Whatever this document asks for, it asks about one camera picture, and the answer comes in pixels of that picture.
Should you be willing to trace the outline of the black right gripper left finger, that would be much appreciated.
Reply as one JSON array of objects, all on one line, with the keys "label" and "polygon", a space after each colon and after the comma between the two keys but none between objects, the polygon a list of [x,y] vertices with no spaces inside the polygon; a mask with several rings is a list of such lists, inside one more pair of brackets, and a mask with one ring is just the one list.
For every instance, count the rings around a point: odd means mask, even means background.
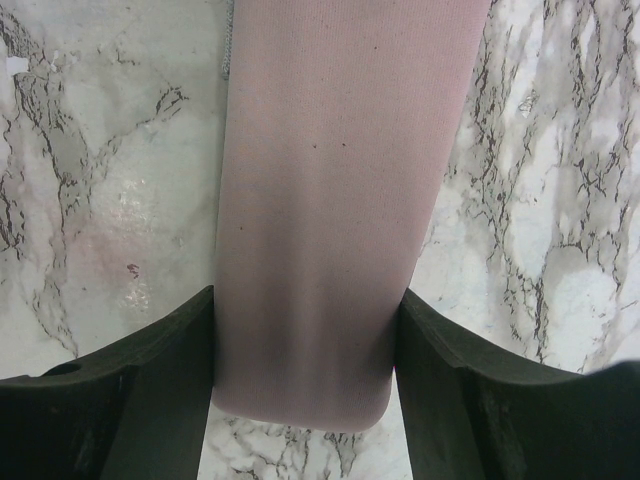
[{"label": "black right gripper left finger", "polygon": [[4,479],[194,479],[213,388],[214,289],[40,376],[1,382]]}]

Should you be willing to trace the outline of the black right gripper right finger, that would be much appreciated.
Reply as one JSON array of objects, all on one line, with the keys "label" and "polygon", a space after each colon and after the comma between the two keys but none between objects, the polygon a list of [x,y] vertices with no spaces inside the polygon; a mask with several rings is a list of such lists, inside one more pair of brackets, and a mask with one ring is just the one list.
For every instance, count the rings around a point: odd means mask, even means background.
[{"label": "black right gripper right finger", "polygon": [[396,378],[417,479],[635,479],[639,365],[567,372],[509,352],[407,291]]}]

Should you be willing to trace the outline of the pink umbrella case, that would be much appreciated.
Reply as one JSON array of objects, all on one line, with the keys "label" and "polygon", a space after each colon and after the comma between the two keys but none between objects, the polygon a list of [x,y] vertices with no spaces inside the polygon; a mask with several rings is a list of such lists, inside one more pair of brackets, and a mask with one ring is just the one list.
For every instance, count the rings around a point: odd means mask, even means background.
[{"label": "pink umbrella case", "polygon": [[238,1],[215,252],[212,400],[370,428],[486,1]]}]

